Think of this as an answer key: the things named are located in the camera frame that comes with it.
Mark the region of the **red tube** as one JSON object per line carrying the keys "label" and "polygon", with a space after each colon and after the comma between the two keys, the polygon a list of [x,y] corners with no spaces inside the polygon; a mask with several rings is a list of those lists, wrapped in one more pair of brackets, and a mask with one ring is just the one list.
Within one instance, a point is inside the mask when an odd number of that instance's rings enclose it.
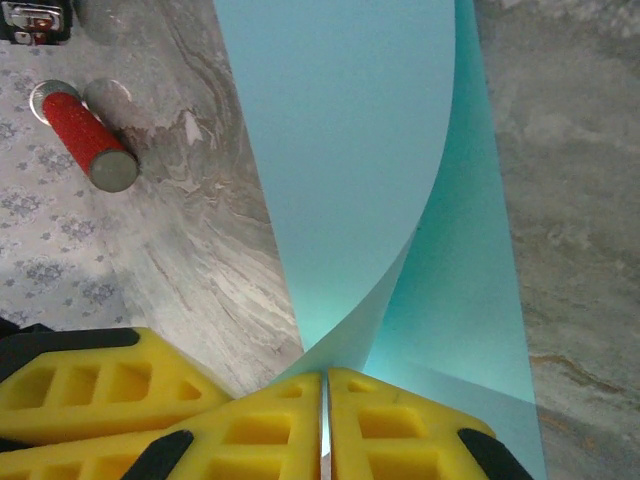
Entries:
{"label": "red tube", "polygon": [[139,173],[136,158],[84,106],[74,87],[60,80],[43,81],[32,90],[29,105],[97,189],[119,193],[134,184]]}

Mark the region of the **light blue paper sheet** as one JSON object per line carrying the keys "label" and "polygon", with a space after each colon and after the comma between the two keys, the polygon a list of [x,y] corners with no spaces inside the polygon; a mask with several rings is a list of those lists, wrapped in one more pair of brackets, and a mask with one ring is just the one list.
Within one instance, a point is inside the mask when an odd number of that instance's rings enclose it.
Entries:
{"label": "light blue paper sheet", "polygon": [[547,480],[473,0],[214,0],[304,352]]}

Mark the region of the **black case with metal corners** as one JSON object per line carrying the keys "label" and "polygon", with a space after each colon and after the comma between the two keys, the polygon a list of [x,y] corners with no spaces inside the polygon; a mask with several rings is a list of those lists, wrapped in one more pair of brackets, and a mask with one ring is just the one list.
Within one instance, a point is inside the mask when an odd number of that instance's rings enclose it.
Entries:
{"label": "black case with metal corners", "polygon": [[60,45],[71,36],[71,0],[0,0],[0,41]]}

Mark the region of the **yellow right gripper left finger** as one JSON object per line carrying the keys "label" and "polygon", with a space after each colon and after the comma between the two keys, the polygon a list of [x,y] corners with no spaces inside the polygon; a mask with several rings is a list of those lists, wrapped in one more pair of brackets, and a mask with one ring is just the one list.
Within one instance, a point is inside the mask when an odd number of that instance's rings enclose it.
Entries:
{"label": "yellow right gripper left finger", "polygon": [[296,375],[167,429],[133,480],[321,480],[321,375]]}

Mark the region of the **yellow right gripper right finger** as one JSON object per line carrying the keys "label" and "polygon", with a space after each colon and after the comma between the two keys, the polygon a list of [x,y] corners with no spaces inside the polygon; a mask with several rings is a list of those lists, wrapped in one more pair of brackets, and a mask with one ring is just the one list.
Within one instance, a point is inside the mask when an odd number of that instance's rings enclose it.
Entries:
{"label": "yellow right gripper right finger", "polygon": [[483,421],[347,368],[328,370],[332,480],[533,480]]}

